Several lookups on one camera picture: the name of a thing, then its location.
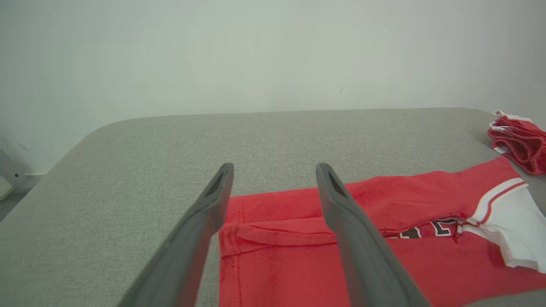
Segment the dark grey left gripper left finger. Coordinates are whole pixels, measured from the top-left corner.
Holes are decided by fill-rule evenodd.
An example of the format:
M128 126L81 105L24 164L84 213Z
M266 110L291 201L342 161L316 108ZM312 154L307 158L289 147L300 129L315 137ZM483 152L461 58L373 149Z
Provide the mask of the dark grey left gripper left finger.
M125 293L120 307L193 307L211 238L226 221L234 165L225 163Z

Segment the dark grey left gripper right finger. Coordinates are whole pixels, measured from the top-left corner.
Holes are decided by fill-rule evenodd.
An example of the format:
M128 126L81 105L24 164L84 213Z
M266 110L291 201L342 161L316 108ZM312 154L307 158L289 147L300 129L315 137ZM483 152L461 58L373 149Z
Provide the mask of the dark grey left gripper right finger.
M322 216L336 236L353 307L428 307L421 292L333 168L316 165Z

